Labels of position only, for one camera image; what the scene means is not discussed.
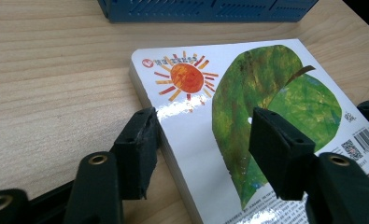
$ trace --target children's book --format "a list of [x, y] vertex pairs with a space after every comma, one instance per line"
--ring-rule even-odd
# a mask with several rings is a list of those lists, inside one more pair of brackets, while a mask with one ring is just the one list
[[307, 223], [248, 151], [253, 108], [277, 112], [369, 174], [369, 122], [298, 39], [138, 49], [130, 77], [154, 106], [163, 154], [193, 223]]

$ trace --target wooden table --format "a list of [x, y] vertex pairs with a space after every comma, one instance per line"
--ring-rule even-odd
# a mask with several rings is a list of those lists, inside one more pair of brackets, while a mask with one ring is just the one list
[[[0, 189], [30, 197], [110, 150], [141, 109], [128, 77], [136, 49], [299, 38], [352, 102], [369, 100], [369, 26], [340, 0], [296, 23], [118, 23], [96, 0], [0, 0]], [[126, 223], [191, 223], [158, 151], [149, 198]]]

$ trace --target sun illustration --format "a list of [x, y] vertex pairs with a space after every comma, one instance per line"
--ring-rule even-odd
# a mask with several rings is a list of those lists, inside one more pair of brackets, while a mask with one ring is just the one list
[[205, 60], [205, 56], [200, 59], [197, 58], [197, 54], [188, 57], [186, 51], [183, 51], [182, 57], [178, 57], [173, 54], [173, 58], [163, 57], [163, 63], [157, 62], [157, 64], [163, 68], [168, 74], [154, 72], [156, 76], [164, 77], [164, 80], [157, 80], [157, 84], [170, 85], [164, 91], [160, 91], [160, 95], [172, 92], [169, 101], [174, 101], [176, 97], [185, 92], [187, 94], [187, 100], [190, 101], [192, 94], [199, 91], [203, 91], [207, 97], [211, 98], [212, 93], [215, 92], [214, 81], [218, 74], [202, 72], [202, 70], [208, 65], [209, 60]]

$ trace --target blue plastic box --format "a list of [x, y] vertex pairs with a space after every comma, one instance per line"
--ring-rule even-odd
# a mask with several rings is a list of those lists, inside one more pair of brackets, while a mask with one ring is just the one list
[[299, 21], [318, 0], [98, 0], [111, 22]]

